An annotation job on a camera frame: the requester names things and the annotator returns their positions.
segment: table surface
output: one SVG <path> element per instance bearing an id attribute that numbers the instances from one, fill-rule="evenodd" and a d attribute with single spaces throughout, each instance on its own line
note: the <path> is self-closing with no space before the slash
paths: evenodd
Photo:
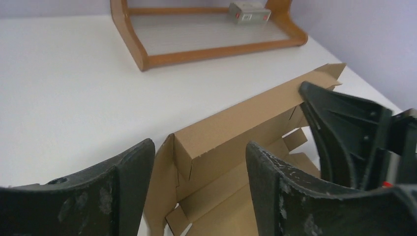
<path id="1" fill-rule="evenodd" d="M 326 63 L 302 47 L 151 69 L 110 16 L 0 20 L 0 186 L 46 182 L 165 137 Z M 348 67 L 335 90 L 400 109 Z M 308 128 L 304 151 L 318 165 Z M 146 235 L 141 224 L 138 235 Z"/>

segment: open cardboard box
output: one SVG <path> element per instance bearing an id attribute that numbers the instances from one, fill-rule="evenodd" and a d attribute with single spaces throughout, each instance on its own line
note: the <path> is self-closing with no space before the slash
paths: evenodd
<path id="1" fill-rule="evenodd" d="M 156 154 L 145 202 L 151 235 L 162 236 L 166 223 L 174 236 L 186 230 L 188 236 L 258 235 L 246 144 L 256 141 L 319 177 L 304 153 L 290 154 L 307 141 L 298 88 L 309 81 L 333 89 L 344 67 L 324 65 L 169 135 Z"/>

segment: wooden frame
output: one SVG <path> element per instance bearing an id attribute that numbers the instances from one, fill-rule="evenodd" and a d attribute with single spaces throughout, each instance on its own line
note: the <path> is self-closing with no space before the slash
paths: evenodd
<path id="1" fill-rule="evenodd" d="M 289 39 L 149 56 L 133 29 L 131 15 L 227 13 L 228 8 L 129 8 L 127 0 L 111 0 L 113 21 L 141 71 L 167 64 L 301 46 L 307 42 L 308 36 L 291 20 L 290 5 L 291 0 L 268 0 L 266 3 L 266 8 L 271 10 L 269 20 L 283 30 Z"/>

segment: white wall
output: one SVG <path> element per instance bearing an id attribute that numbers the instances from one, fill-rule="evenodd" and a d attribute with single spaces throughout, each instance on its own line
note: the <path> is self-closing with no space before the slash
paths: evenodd
<path id="1" fill-rule="evenodd" d="M 128 0 L 226 6 L 230 0 Z M 0 0 L 0 18 L 109 14 L 110 0 Z M 417 0 L 293 0 L 298 25 L 402 109 L 417 107 Z"/>
<path id="2" fill-rule="evenodd" d="M 291 14 L 401 109 L 417 108 L 417 0 L 294 0 Z"/>

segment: black plastic part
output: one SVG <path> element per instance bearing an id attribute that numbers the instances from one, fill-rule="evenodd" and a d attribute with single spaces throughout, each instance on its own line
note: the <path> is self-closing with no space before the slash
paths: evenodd
<path id="1" fill-rule="evenodd" d="M 45 185 L 0 188 L 0 235 L 136 236 L 154 158 L 146 139 Z"/>
<path id="2" fill-rule="evenodd" d="M 366 99 L 303 82 L 301 109 L 320 155 L 322 179 L 370 190 L 385 180 L 389 158 L 401 156 L 395 183 L 417 183 L 417 122 L 414 110 L 392 111 Z"/>
<path id="3" fill-rule="evenodd" d="M 259 236 L 417 235 L 417 187 L 360 191 L 315 178 L 254 142 L 246 164 Z"/>

